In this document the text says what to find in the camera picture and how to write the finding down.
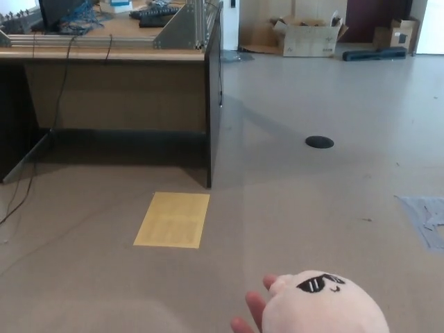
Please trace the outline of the person's bare hand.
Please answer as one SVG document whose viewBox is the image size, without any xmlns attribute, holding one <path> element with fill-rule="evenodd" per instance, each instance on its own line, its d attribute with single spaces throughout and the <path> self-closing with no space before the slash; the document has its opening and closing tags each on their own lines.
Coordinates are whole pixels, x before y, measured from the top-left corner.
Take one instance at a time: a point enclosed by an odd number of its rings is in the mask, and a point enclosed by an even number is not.
<svg viewBox="0 0 444 333">
<path fill-rule="evenodd" d="M 271 285 L 277 280 L 277 275 L 265 275 L 263 285 L 268 291 Z M 265 299 L 256 291 L 248 291 L 245 296 L 246 305 L 252 316 L 257 332 L 262 332 L 262 316 L 266 306 Z M 230 327 L 234 333 L 254 333 L 255 330 L 241 317 L 233 318 Z"/>
</svg>

